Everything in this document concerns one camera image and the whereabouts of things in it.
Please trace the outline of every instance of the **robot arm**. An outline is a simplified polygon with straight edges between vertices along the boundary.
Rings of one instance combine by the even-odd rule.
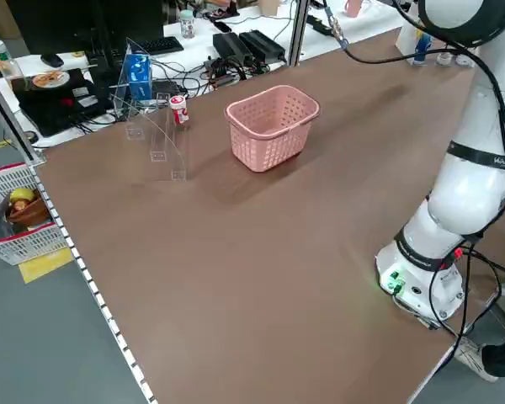
[[[438,37],[459,47],[479,45],[497,79],[494,87],[490,75],[476,73],[432,192],[376,257],[381,287],[437,323],[433,307],[444,320],[464,299],[450,255],[462,242],[474,243],[505,209],[505,0],[420,0],[418,7]]]

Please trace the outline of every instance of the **brown table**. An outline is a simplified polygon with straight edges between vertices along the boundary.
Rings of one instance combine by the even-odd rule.
[[[432,186],[470,79],[332,52],[222,88],[190,101],[186,183],[150,181],[122,125],[47,152],[40,177],[159,402],[406,401],[452,340],[392,305],[374,256]],[[252,173],[223,109],[275,84],[322,115],[301,155]],[[481,250],[505,264],[505,221]]]

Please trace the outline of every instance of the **blue box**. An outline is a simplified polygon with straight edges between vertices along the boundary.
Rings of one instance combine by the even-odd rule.
[[[131,97],[135,101],[152,99],[152,70],[149,56],[126,55],[124,63]]]

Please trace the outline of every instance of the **keyboard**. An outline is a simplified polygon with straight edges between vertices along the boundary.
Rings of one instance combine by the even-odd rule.
[[[138,45],[150,55],[183,51],[182,45],[175,36],[163,36],[154,40],[144,40],[139,42]]]
[[[164,36],[154,40],[144,40],[142,42],[138,42],[138,45],[150,55],[161,55],[163,53],[183,51],[183,47],[175,36]],[[98,57],[103,57],[104,53],[99,49],[87,52],[86,56],[88,57],[88,60],[91,61]],[[115,61],[122,61],[124,59],[123,51],[113,49],[112,57]]]

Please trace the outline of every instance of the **gray floor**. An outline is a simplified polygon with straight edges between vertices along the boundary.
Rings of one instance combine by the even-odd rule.
[[[505,317],[498,309],[485,316],[470,335],[476,343],[505,342]],[[415,404],[505,404],[505,379],[487,383],[454,360],[435,375],[414,401]]]
[[[146,404],[75,263],[24,284],[0,260],[0,404],[21,402]]]

